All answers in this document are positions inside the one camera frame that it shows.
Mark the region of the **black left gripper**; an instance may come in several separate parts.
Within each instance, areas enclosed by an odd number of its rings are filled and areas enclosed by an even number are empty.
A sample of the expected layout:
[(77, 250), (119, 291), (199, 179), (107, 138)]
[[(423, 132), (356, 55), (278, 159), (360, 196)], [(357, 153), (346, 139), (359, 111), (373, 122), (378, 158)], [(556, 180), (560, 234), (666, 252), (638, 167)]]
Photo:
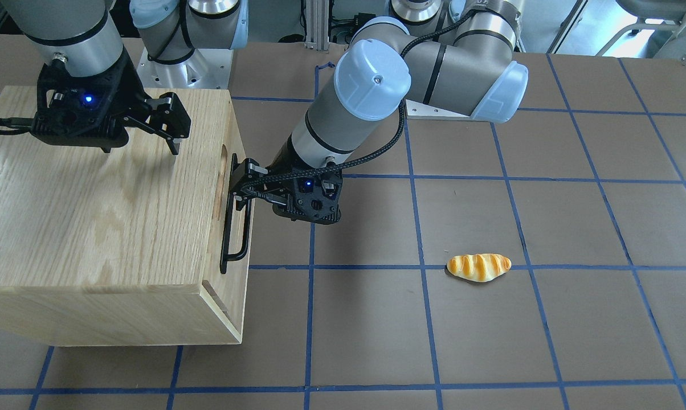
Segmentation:
[(336, 163), (332, 159), (324, 160), (319, 169), (310, 166), (301, 159), (293, 147), (292, 138), (289, 137), (273, 162), (264, 169), (250, 158), (241, 160), (240, 156), (233, 154), (228, 191), (238, 191), (232, 194), (237, 212), (241, 212), (255, 198), (268, 203), (283, 203), (280, 182), (329, 171), (341, 171), (333, 170), (335, 166)]

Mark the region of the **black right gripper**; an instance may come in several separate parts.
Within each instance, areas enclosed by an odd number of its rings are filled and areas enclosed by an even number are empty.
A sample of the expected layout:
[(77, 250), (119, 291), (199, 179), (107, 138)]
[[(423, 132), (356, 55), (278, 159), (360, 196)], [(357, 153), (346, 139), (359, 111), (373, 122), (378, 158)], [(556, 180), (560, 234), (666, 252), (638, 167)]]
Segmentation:
[[(68, 58), (55, 55), (48, 65), (64, 63), (67, 70), (68, 62)], [(182, 140), (189, 138), (191, 125), (181, 99), (173, 92), (166, 92), (157, 99), (151, 98), (127, 54), (122, 54), (111, 67), (122, 69), (121, 85), (116, 95), (120, 99), (117, 102), (120, 107), (116, 110), (117, 121), (125, 130), (127, 127), (140, 128), (143, 132), (158, 135), (168, 143), (172, 155), (179, 155)]]

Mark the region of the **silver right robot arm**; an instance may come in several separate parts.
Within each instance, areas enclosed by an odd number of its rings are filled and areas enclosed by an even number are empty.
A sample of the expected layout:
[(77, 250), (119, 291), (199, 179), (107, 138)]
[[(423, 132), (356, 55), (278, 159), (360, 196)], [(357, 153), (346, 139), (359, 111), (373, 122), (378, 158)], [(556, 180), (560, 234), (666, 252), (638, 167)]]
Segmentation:
[(248, 41), (247, 1), (131, 1), (153, 78), (168, 91), (149, 96), (104, 1), (3, 1), (44, 60), (36, 113), (0, 118), (0, 135), (96, 147), (129, 142), (127, 128), (158, 135), (177, 155), (191, 119), (173, 88), (212, 83), (202, 49), (235, 50)]

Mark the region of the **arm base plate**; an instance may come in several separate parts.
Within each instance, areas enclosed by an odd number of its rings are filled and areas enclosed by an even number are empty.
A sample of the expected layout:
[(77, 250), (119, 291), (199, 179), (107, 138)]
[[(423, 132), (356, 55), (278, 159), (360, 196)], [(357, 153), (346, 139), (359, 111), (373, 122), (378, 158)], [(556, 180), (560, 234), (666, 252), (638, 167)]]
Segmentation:
[(415, 120), (486, 121), (411, 100), (406, 100), (406, 113)]
[(150, 62), (143, 50), (137, 73), (146, 88), (226, 90), (234, 50), (197, 49), (192, 57), (173, 65)]

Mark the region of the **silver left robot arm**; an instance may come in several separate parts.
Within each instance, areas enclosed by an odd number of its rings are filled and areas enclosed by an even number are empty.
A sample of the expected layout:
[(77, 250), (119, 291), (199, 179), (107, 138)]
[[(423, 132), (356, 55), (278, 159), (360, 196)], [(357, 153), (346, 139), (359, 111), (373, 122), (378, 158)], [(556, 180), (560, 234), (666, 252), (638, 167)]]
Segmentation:
[(340, 218), (343, 170), (400, 139), (406, 102), (502, 124), (517, 111), (528, 69), (515, 62), (521, 1), (392, 1), (395, 17), (365, 23), (275, 160), (234, 166), (229, 203), (260, 198), (291, 220)]

